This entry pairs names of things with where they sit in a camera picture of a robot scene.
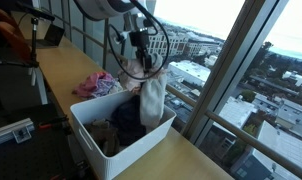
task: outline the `cloudy sky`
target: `cloudy sky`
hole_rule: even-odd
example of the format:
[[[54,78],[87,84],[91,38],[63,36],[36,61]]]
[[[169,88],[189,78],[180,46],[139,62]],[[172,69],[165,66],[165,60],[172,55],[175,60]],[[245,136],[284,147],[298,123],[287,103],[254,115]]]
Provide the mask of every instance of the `cloudy sky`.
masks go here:
[[[154,14],[226,39],[243,3],[244,0],[157,0]],[[275,52],[302,58],[302,0],[289,0],[266,41],[274,44],[271,50]]]

